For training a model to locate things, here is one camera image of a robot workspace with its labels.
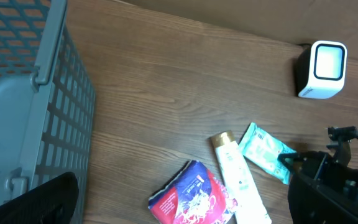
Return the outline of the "white barcode scanner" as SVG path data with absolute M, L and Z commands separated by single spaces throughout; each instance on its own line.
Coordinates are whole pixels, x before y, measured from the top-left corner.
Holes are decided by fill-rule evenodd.
M 303 52 L 295 63 L 298 97 L 325 100 L 338 94 L 346 79 L 346 46 L 329 40 L 301 46 Z

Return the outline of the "teal wet wipes pack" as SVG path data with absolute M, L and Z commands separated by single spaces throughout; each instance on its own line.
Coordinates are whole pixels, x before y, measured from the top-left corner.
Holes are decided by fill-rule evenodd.
M 258 165 L 266 173 L 276 177 L 285 185 L 289 184 L 290 171 L 278 160 L 278 156 L 296 153 L 296 151 L 255 123 L 250 123 L 248 126 L 239 143 L 239 150 L 244 157 Z

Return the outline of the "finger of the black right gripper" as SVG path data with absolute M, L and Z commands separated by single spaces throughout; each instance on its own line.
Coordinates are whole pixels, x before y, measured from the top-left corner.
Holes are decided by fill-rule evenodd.
M 300 160 L 300 154 L 297 153 L 297 152 L 296 153 L 279 154 L 277 159 L 288 170 L 293 170 L 294 169 L 294 162 Z

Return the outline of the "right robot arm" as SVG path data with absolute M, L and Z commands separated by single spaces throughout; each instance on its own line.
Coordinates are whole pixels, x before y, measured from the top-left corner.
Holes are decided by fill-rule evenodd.
M 335 190 L 342 190 L 354 182 L 358 187 L 358 170 L 348 167 L 351 160 L 350 141 L 357 133 L 330 134 L 327 148 L 333 155 L 323 151 L 293 152 L 281 154 L 278 160 L 293 174 L 303 174 Z

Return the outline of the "grey plastic basket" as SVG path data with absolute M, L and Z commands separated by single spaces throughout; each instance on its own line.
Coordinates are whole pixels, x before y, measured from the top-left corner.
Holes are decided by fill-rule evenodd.
M 72 172 L 81 223 L 96 93 L 66 14 L 66 1 L 0 1 L 0 205 Z

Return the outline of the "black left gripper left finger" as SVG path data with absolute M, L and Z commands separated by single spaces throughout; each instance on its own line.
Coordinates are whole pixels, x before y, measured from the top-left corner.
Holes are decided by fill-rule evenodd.
M 79 187 L 73 172 L 66 172 L 0 206 L 0 224 L 69 224 Z

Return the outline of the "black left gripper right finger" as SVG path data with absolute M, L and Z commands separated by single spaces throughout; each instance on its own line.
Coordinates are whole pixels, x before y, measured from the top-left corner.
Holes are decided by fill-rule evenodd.
M 288 203 L 293 223 L 358 223 L 358 197 L 349 199 L 303 174 L 292 177 Z

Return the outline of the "purple Carefree pad pack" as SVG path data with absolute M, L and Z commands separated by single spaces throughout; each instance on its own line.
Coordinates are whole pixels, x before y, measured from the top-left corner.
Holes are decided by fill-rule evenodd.
M 237 207 L 237 200 L 200 161 L 189 161 L 148 204 L 162 224 L 227 223 Z

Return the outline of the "white tube gold cap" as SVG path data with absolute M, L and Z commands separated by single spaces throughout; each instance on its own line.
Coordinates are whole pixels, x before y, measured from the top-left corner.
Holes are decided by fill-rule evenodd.
M 236 222 L 271 224 L 250 169 L 232 131 L 210 137 L 227 190 L 238 202 Z

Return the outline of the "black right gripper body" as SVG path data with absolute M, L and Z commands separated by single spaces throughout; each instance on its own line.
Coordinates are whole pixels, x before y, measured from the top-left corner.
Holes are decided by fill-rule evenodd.
M 318 180 L 321 184 L 333 190 L 345 188 L 358 188 L 358 169 L 348 165 L 351 156 L 331 156 L 323 151 L 310 151 L 299 153 L 294 163 L 301 163 L 301 173 Z

